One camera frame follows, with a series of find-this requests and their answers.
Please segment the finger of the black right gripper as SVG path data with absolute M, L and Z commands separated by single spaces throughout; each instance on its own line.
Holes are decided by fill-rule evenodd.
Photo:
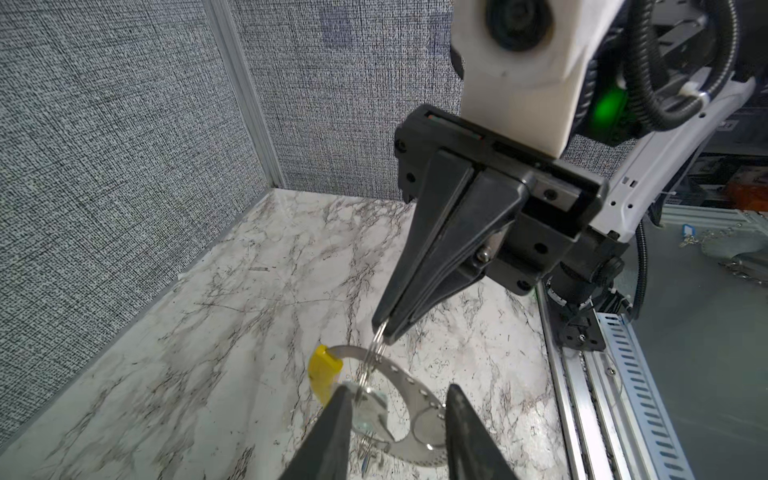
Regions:
M 463 190 L 474 175 L 472 164 L 454 154 L 439 151 L 420 176 L 421 187 L 403 252 L 372 318 L 375 329 L 395 328 L 404 317 L 396 308 L 410 301 L 406 294 L 420 292 L 413 281 L 430 247 Z
M 433 306 L 476 283 L 487 261 L 478 251 L 494 234 L 508 227 L 528 200 L 526 186 L 493 170 L 474 172 L 419 267 L 410 301 L 396 308 L 404 317 L 391 329 L 384 326 L 387 345 L 397 342 Z

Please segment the yellow capped key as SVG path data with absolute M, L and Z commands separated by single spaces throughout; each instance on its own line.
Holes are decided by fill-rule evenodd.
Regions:
M 343 360 L 334 356 L 325 345 L 318 345 L 312 353 L 307 375 L 314 397 L 323 406 L 330 402 L 343 366 Z

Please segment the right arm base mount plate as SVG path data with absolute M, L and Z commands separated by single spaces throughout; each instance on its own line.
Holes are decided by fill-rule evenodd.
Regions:
M 604 351 L 606 341 L 592 307 L 574 313 L 562 310 L 552 320 L 556 343 L 578 351 Z

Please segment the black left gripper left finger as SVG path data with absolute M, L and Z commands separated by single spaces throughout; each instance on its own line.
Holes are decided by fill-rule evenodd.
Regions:
M 280 480 L 344 480 L 348 475 L 353 394 L 338 387 Z

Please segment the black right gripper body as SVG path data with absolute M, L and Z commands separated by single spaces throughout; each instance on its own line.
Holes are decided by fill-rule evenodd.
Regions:
M 469 161 L 476 173 L 493 170 L 526 186 L 529 198 L 512 223 L 478 251 L 488 262 L 484 276 L 517 294 L 562 262 L 585 262 L 588 255 L 577 250 L 601 237 L 589 224 L 605 204 L 608 184 L 576 166 L 428 104 L 397 127 L 393 148 L 406 202 L 416 204 L 420 176 L 439 151 Z

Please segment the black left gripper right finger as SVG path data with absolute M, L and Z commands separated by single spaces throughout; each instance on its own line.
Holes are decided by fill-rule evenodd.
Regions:
M 449 479 L 517 480 L 459 385 L 450 385 L 445 404 Z

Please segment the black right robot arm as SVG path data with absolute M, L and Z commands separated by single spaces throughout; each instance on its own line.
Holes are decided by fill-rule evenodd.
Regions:
M 489 278 L 543 297 L 557 342 L 601 350 L 610 292 L 642 221 L 754 89 L 733 1 L 457 1 L 460 111 L 397 127 L 404 250 L 372 318 L 376 346 Z

